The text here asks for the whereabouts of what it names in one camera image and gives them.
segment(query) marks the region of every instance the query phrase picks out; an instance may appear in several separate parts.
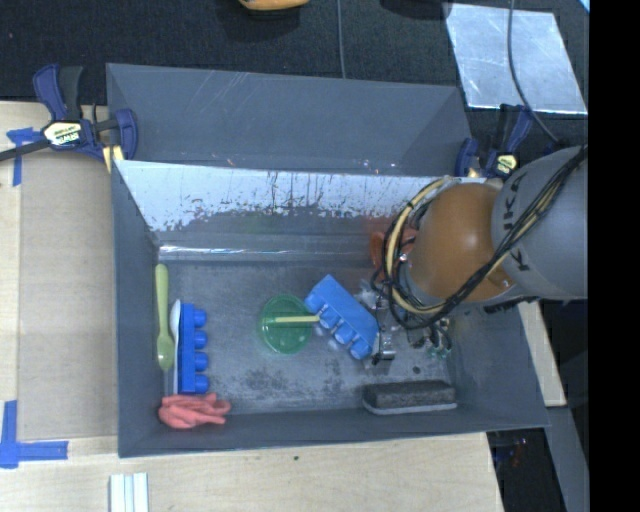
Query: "bin floor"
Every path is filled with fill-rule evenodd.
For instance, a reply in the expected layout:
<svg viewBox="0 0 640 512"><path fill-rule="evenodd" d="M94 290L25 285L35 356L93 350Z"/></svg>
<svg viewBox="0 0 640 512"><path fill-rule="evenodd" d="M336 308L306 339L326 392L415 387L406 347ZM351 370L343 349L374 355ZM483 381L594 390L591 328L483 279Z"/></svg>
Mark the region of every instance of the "bin floor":
<svg viewBox="0 0 640 512"><path fill-rule="evenodd" d="M440 379L450 382L445 362L411 348L398 333L396 358L382 368L365 368L319 324L298 353L278 354L261 339L258 319L274 295L304 299L331 273L350 293L368 279L367 269L319 268L308 263L167 262L170 301L180 299L207 312L210 391L233 404L234 414L361 407L369 383Z"/></svg>

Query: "gray cylinder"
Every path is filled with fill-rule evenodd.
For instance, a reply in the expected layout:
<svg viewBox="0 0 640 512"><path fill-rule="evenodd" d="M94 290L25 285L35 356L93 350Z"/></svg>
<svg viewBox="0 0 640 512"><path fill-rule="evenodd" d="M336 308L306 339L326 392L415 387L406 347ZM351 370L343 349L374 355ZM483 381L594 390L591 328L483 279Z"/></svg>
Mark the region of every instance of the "gray cylinder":
<svg viewBox="0 0 640 512"><path fill-rule="evenodd" d="M540 158L505 182L492 212L494 248L579 150L568 148ZM502 264L527 295L553 300L587 298L587 170L585 160L569 176L546 217L510 250Z"/></svg>

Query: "blue tape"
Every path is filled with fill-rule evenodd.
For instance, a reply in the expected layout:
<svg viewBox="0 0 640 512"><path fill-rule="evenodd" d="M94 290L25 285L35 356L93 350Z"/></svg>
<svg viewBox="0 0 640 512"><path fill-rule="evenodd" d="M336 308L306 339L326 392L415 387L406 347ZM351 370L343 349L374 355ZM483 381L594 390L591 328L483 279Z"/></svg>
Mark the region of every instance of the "blue tape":
<svg viewBox="0 0 640 512"><path fill-rule="evenodd" d="M19 128L17 130L9 130L7 137L14 143L16 147L37 142L44 139L44 136L33 128ZM16 187L22 183L22 157L18 155L13 160L13 186Z"/></svg>
<svg viewBox="0 0 640 512"><path fill-rule="evenodd" d="M39 441L21 443L16 440L18 401L4 404L2 440L0 441L0 468L15 469L20 462L33 460L66 460L69 441Z"/></svg>

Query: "pink toy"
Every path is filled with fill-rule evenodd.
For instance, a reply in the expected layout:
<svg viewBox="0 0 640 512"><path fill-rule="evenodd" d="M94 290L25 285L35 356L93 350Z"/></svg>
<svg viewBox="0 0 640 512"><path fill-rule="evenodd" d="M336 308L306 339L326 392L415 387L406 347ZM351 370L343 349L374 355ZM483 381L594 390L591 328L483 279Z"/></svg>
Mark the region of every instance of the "pink toy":
<svg viewBox="0 0 640 512"><path fill-rule="evenodd" d="M206 395L171 395L162 398L158 416L171 428L193 428L204 423L224 425L224 415L231 410L227 400L215 393Z"/></svg>

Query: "black surface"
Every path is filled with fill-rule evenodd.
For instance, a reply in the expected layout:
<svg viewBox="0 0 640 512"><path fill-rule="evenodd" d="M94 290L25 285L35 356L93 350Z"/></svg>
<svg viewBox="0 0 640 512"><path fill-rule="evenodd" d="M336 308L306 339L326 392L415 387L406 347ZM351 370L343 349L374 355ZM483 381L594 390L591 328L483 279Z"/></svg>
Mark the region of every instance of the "black surface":
<svg viewBox="0 0 640 512"><path fill-rule="evenodd" d="M453 53L440 20L403 17L384 9L377 0L341 1L347 77L458 85ZM507 6L501 0L464 3ZM107 62L339 77L336 6L334 1L311 0L298 16L255 22L235 0L72 0L28 6L5 0L0 17L0 98L33 100L31 76L51 62L85 66L80 101L98 104L106 104ZM555 14L589 108L589 16L580 2L519 0L517 8ZM586 120L548 114L542 118L571 144L586 140ZM468 119L474 136L482 137L493 132L497 113L469 111ZM537 158L546 143L534 127L522 148L522 161ZM584 325L586 307L581 315L579 323ZM586 347L582 327L562 334L558 331L551 329L550 336L560 358ZM574 415L578 429L588 434L588 403L574 410ZM557 491L556 483L549 477L553 470L544 443L538 442L539 432L531 435L536 437L527 449L529 462L518 468L498 468L505 509L563 510L557 499L544 498L547 492Z"/></svg>

